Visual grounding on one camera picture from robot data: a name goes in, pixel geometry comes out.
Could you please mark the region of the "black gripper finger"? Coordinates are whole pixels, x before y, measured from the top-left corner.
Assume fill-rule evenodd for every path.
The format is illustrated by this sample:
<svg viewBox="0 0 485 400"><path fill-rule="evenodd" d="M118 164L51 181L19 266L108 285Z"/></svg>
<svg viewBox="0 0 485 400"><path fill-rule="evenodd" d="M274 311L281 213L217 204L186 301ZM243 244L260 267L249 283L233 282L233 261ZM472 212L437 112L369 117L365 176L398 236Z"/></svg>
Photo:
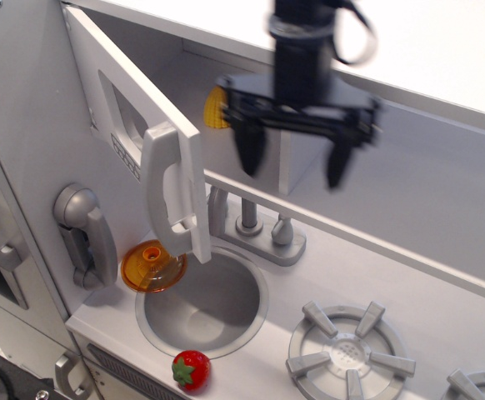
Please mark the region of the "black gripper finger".
<svg viewBox="0 0 485 400"><path fill-rule="evenodd" d="M249 176L255 176L267 145L265 130L258 123L242 121L234 123L233 131L242 170Z"/></svg>
<svg viewBox="0 0 485 400"><path fill-rule="evenodd" d="M354 143L348 140L337 141L332 145L327 160L327 185L329 188L333 189L341 185L353 149Z"/></svg>

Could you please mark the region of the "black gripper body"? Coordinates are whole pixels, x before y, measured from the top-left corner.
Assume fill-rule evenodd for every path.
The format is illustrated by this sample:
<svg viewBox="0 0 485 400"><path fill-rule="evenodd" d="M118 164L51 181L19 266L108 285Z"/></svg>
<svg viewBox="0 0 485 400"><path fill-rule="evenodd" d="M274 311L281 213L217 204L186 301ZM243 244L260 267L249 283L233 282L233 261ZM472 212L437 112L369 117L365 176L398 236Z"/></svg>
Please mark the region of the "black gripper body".
<svg viewBox="0 0 485 400"><path fill-rule="evenodd" d="M362 146L377 135L382 100L334 77L324 99L314 103L280 101L270 74L230 74L217 80L227 94L223 116L239 146L256 146L268 129L283 130Z"/></svg>

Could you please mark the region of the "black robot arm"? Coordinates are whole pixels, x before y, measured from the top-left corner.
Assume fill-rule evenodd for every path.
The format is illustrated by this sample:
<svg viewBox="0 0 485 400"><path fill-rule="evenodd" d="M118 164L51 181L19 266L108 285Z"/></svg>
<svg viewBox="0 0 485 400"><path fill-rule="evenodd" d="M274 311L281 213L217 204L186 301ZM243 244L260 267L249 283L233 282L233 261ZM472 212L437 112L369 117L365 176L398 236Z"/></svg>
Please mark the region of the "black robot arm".
<svg viewBox="0 0 485 400"><path fill-rule="evenodd" d="M341 185L353 149L375 138L381 100L345 83L331 68L332 61L348 63L335 45L340 9L351 12L367 32L367 45L357 59L364 62L373 55L377 39L354 2L276 1L268 20L275 41L273 70L220 78L227 95L222 115L231 126L247 175L256 175L261 167L269 129L329 140L326 174L330 188Z"/></svg>

